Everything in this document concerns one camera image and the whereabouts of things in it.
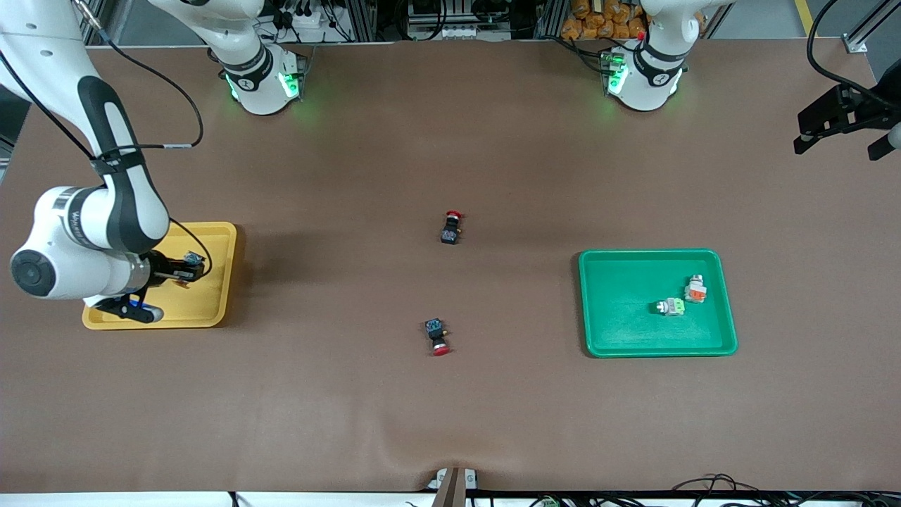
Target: table surface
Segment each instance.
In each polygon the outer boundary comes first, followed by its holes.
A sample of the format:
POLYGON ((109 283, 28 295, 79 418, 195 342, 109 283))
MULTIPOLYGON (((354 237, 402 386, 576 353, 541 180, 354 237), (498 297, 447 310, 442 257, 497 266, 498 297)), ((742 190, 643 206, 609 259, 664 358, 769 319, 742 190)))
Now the table surface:
MULTIPOLYGON (((203 112, 199 147, 147 159, 173 217, 241 228, 231 313, 94 332, 79 301, 0 276, 0 489, 410 490, 451 465, 491 489, 899 489, 898 157, 867 161, 875 133, 793 154, 832 85, 804 46, 703 41, 650 114, 551 42, 328 47, 305 102, 269 117, 202 49, 134 51, 203 112), (457 246, 437 240, 450 208, 457 246), (589 357, 577 254, 679 247, 722 256, 737 354, 589 357), (428 318, 452 354, 429 356, 428 318)), ((91 55, 139 139, 193 138, 175 91, 91 55)), ((0 258, 45 189, 93 184, 31 114, 0 258)))

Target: green tray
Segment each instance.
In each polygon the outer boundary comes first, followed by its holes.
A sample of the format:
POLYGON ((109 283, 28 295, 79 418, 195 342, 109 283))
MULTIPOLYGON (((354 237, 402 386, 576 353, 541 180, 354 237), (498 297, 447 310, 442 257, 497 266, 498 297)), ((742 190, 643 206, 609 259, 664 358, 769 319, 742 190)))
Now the green tray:
POLYGON ((595 357, 731 355, 738 348, 720 257, 713 250, 586 250, 578 257, 585 342, 595 357), (703 303, 665 317, 653 306, 683 298, 704 276, 703 303))

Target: yellow floor line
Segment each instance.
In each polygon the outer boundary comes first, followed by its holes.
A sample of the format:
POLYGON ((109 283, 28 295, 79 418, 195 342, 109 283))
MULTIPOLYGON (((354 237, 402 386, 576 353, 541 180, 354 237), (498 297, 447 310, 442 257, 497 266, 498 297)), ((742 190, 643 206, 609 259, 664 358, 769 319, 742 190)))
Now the yellow floor line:
POLYGON ((804 25, 804 34, 810 35, 810 28, 814 26, 814 17, 810 15, 810 7, 807 0, 795 0, 797 15, 801 16, 801 24, 804 25))

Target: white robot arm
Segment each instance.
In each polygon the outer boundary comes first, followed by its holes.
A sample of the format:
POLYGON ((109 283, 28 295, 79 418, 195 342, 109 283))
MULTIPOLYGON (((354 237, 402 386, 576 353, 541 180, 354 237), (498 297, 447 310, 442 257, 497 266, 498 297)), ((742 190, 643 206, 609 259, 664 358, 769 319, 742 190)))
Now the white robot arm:
POLYGON ((0 84, 77 127, 103 180, 41 196, 32 231, 10 262, 15 282, 37 298, 84 299, 124 318, 159 320, 161 310, 136 304, 131 295, 142 303, 148 287, 193 281, 203 265, 152 250, 168 231, 168 211, 141 151, 117 149, 136 144, 134 132, 119 97, 87 57, 73 5, 0 0, 0 13, 0 84))
POLYGON ((254 115, 271 115, 299 97, 305 59, 264 44, 253 29, 263 0, 150 0, 209 44, 235 100, 254 115))
POLYGON ((638 110, 657 109, 675 93, 682 63, 699 35, 695 13, 733 0, 642 0, 651 17, 643 41, 614 48, 613 76, 607 91, 624 105, 638 110))

